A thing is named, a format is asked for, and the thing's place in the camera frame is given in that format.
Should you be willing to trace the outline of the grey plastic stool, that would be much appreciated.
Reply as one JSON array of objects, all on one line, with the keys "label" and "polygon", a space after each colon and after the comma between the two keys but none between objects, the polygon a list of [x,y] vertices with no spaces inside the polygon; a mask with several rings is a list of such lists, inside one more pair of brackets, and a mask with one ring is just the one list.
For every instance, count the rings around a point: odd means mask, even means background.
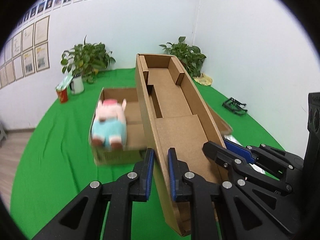
[{"label": "grey plastic stool", "polygon": [[0,123],[0,144],[2,144],[2,142],[3,142],[4,140],[6,140],[7,137],[8,137],[8,135],[7,135],[7,133],[5,132],[2,124]]}]

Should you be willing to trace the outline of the red paper cup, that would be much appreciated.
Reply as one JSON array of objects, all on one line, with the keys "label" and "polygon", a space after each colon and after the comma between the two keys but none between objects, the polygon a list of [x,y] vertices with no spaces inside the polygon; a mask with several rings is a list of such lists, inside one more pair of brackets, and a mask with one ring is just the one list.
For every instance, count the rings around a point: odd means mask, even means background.
[{"label": "red paper cup", "polygon": [[67,87],[72,81],[73,76],[67,75],[64,79],[55,87],[57,97],[60,103],[65,103],[68,101]]}]

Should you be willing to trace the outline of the potted green plant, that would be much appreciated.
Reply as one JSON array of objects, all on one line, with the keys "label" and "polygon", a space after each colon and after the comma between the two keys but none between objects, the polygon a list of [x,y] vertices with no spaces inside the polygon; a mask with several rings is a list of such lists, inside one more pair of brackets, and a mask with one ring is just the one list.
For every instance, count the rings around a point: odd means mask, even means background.
[{"label": "potted green plant", "polygon": [[88,43],[85,37],[83,43],[63,51],[61,72],[71,73],[73,77],[80,76],[84,82],[92,84],[100,72],[116,63],[112,54],[104,43]]},{"label": "potted green plant", "polygon": [[176,56],[191,77],[199,77],[206,55],[198,46],[188,45],[185,39],[185,36],[180,36],[177,43],[167,42],[159,46],[166,54]]}]

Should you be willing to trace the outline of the framed certificate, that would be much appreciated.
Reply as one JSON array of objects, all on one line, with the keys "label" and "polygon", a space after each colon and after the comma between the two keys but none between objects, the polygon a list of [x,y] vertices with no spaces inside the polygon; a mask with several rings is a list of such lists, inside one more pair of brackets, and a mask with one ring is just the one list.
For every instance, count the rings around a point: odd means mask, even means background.
[{"label": "framed certificate", "polygon": [[37,72],[50,68],[47,42],[35,47],[35,66]]},{"label": "framed certificate", "polygon": [[44,17],[35,23],[34,45],[41,44],[48,40],[50,16]]}]

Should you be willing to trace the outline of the pink pig plush toy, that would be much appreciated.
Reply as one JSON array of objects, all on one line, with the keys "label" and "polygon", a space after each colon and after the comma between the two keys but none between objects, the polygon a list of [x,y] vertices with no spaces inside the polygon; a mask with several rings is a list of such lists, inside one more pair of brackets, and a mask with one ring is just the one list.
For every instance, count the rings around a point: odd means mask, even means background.
[{"label": "pink pig plush toy", "polygon": [[91,143],[109,151],[122,150],[127,140],[125,109],[127,101],[99,100],[91,128]]}]

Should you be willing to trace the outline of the white enamel mug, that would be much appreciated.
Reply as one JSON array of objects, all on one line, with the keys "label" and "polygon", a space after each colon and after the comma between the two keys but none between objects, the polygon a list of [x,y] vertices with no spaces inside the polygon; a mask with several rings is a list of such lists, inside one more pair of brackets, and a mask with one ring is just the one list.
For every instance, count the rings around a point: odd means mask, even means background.
[{"label": "white enamel mug", "polygon": [[72,94],[80,94],[84,91],[84,84],[80,74],[73,76],[69,87]]}]

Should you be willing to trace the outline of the yellow cloth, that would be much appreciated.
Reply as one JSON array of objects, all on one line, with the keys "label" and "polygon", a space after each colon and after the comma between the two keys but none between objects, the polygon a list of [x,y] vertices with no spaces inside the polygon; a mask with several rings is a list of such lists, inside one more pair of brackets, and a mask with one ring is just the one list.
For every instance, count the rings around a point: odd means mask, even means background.
[{"label": "yellow cloth", "polygon": [[197,76],[197,77],[194,76],[193,79],[197,83],[199,83],[200,85],[203,85],[203,86],[211,86],[213,83],[212,78],[204,73],[201,73],[200,76]]}]

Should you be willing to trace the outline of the large shallow cardboard box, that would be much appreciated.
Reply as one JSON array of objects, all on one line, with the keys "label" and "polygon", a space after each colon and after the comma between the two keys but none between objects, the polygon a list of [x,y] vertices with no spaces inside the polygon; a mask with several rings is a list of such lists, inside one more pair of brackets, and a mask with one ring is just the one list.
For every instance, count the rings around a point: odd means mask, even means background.
[{"label": "large shallow cardboard box", "polygon": [[204,104],[194,85],[147,85],[151,107],[136,88],[104,88],[96,106],[89,143],[98,165],[139,161],[147,147],[155,150],[161,167],[168,149],[181,151],[193,165],[207,163],[202,145],[211,140],[224,146],[231,127]]}]

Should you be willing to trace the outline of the left potted green plant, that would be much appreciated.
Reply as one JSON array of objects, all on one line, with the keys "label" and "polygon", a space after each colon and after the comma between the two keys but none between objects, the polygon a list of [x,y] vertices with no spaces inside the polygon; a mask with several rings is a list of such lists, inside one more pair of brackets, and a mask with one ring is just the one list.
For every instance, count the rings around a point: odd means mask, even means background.
[{"label": "left potted green plant", "polygon": [[85,37],[83,43],[63,51],[61,72],[71,73],[73,77],[80,76],[84,82],[92,84],[100,72],[116,63],[112,54],[104,43],[88,43]]}]

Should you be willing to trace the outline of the framed certificate lower right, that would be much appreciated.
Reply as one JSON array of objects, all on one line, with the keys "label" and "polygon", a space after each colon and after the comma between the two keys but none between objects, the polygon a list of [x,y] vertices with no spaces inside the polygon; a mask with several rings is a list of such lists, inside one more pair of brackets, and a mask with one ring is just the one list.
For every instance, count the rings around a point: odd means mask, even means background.
[{"label": "framed certificate lower right", "polygon": [[37,72],[50,68],[47,42],[35,47],[35,66]]}]

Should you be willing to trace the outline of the green table cloth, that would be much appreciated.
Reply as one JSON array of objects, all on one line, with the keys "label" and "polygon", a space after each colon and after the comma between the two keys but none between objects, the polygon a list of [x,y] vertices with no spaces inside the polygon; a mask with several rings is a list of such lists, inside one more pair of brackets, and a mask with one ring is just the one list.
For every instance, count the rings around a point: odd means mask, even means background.
[{"label": "green table cloth", "polygon": [[[96,166],[88,143],[91,120],[103,87],[135,87],[135,69],[103,73],[93,84],[85,84],[80,95],[68,92],[67,103],[56,100],[36,127],[22,154],[15,175],[10,213],[15,223],[32,239],[90,182],[114,181],[133,165]],[[243,146],[264,143],[284,150],[249,115],[237,116],[221,106],[227,98],[212,87],[195,83],[205,102],[231,127]],[[150,199],[134,203],[131,239],[190,239],[180,237],[164,220],[155,182]]]}]

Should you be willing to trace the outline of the black folding stand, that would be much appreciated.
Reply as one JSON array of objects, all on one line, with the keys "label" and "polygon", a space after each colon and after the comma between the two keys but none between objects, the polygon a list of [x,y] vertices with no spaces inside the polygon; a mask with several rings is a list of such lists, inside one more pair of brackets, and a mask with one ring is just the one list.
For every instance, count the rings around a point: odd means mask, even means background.
[{"label": "black folding stand", "polygon": [[225,109],[239,116],[247,113],[248,110],[245,109],[246,105],[246,103],[241,103],[233,97],[228,98],[222,103],[222,106],[225,107]]}]

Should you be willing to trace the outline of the framed certificate upper right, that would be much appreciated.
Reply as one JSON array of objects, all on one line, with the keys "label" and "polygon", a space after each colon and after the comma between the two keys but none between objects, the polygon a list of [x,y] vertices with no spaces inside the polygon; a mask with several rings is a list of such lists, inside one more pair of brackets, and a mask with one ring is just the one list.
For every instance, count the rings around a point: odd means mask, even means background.
[{"label": "framed certificate upper right", "polygon": [[48,40],[50,16],[44,17],[35,23],[34,45],[41,44]]}]

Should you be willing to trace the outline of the right potted green plant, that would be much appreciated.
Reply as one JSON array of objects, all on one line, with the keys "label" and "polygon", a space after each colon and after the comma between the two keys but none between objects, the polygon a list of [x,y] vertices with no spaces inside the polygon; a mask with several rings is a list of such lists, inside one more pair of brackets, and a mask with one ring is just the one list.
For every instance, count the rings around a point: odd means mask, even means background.
[{"label": "right potted green plant", "polygon": [[206,55],[198,46],[188,45],[185,39],[185,36],[180,36],[177,43],[167,42],[159,46],[166,54],[176,56],[191,77],[199,77]]}]

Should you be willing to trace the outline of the narrow cardboard divider tray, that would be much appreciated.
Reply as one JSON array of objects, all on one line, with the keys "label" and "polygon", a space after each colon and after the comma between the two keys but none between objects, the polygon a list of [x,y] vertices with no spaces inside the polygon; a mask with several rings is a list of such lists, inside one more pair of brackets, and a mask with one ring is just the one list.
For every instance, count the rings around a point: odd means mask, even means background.
[{"label": "narrow cardboard divider tray", "polygon": [[191,77],[179,59],[170,55],[137,54],[136,89],[147,146],[155,150],[153,177],[165,222],[184,237],[190,234],[188,203],[175,203],[170,195],[168,150],[204,179],[222,183],[227,171],[202,152],[205,142],[224,146],[223,138]]}]

